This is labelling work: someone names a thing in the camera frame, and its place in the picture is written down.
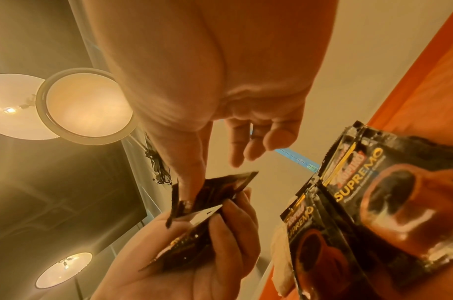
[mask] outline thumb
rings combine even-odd
[[[194,201],[203,186],[211,130],[208,123],[196,132],[163,129],[149,133],[162,160],[178,177],[181,201]]]

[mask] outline orange surface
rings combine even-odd
[[[453,145],[453,13],[368,124]],[[453,263],[393,297],[400,298],[453,300]],[[281,300],[271,280],[260,300]],[[297,292],[287,300],[298,300]]]

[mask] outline white lampshade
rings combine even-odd
[[[133,111],[108,72],[79,68],[48,78],[37,92],[42,122],[78,144],[103,145],[126,137],[136,127]]]
[[[34,106],[43,79],[22,74],[0,74],[0,134],[29,140],[58,137],[40,120]]]
[[[67,281],[80,273],[91,261],[92,255],[88,252],[69,256],[47,269],[37,279],[35,286],[47,289]]]

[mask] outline blue strip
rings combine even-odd
[[[319,171],[319,164],[311,161],[310,159],[308,159],[307,157],[302,156],[299,153],[296,153],[296,152],[292,151],[289,148],[276,149],[275,151],[277,153],[281,154],[282,156],[284,156],[285,158],[292,160],[293,162],[295,162],[295,163],[297,163],[297,164],[299,164],[299,165],[311,170],[314,173]]]

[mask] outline orange stripe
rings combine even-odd
[[[368,124],[382,129],[453,44],[453,13],[406,72]]]

